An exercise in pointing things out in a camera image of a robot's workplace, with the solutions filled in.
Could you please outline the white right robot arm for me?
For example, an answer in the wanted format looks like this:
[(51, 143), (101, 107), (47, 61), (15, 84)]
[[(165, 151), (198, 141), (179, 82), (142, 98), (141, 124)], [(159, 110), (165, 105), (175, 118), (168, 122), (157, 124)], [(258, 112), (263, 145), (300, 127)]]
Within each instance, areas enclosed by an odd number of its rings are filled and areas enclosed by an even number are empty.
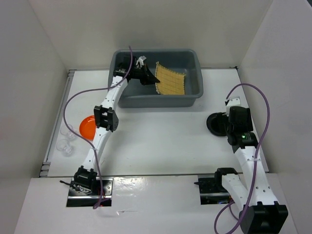
[(220, 117), (225, 121), (228, 143), (242, 168), (245, 183), (234, 168), (218, 168), (214, 187), (230, 194), (238, 207), (238, 225), (243, 233), (277, 234), (288, 217), (288, 210), (279, 203), (268, 182), (250, 109), (232, 106)]

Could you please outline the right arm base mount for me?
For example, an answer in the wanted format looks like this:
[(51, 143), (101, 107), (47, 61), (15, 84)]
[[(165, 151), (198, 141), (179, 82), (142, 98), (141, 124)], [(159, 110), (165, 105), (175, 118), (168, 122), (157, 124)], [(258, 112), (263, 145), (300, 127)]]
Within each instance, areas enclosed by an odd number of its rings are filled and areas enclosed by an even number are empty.
[(228, 204), (231, 200), (230, 194), (217, 186), (214, 175), (199, 175), (194, 185), (198, 186), (200, 204)]

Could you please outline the yellow woven bamboo mat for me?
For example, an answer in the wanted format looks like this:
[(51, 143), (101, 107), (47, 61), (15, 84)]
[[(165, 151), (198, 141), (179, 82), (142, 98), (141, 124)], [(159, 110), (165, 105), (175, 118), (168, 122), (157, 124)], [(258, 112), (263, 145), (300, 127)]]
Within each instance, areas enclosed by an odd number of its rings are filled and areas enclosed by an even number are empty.
[(156, 63), (155, 77), (159, 80), (156, 83), (156, 91), (160, 95), (184, 95), (185, 74), (178, 73)]

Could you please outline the black round dish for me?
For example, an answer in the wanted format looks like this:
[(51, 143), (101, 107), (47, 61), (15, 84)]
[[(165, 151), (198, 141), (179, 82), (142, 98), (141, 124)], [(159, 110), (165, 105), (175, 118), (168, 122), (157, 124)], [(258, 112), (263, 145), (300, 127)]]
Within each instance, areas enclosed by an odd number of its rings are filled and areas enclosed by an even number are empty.
[(210, 114), (206, 120), (207, 129), (217, 137), (227, 136), (229, 121), (226, 113), (218, 112)]

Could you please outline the orange plastic bowl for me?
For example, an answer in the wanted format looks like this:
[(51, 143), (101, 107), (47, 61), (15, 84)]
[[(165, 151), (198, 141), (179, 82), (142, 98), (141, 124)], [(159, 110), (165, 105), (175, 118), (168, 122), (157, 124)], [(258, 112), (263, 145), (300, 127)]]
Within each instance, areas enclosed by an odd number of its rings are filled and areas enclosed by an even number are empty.
[(93, 141), (96, 133), (96, 123), (94, 115), (88, 116), (82, 120), (79, 126), (79, 133), (85, 139)]

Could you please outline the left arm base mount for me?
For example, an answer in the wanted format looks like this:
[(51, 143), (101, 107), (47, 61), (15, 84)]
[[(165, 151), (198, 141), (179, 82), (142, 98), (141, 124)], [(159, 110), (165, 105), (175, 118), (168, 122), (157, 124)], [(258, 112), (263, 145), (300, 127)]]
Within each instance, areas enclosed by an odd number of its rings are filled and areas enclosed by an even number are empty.
[(93, 190), (77, 185), (73, 179), (70, 182), (65, 182), (63, 180), (60, 180), (59, 182), (69, 187), (67, 207), (93, 207), (100, 200), (100, 207), (110, 207), (112, 205), (112, 178), (104, 178), (102, 180), (102, 197), (100, 197), (100, 181), (98, 179)]

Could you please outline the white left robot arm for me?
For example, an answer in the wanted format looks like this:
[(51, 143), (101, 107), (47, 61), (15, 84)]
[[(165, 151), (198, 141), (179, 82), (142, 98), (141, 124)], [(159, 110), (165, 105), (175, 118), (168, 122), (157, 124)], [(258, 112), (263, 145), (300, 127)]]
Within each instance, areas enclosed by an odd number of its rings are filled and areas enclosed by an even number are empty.
[(145, 56), (139, 58), (132, 55), (124, 56), (123, 62), (115, 68), (104, 101), (101, 105), (94, 107), (96, 130), (92, 141), (93, 146), (91, 146), (86, 159), (74, 175), (75, 185), (86, 195), (103, 192), (100, 188), (100, 181), (97, 180), (97, 176), (99, 176), (97, 163), (109, 136), (118, 127), (119, 119), (116, 114), (116, 107), (131, 79), (138, 79), (141, 85), (160, 82), (148, 68)]

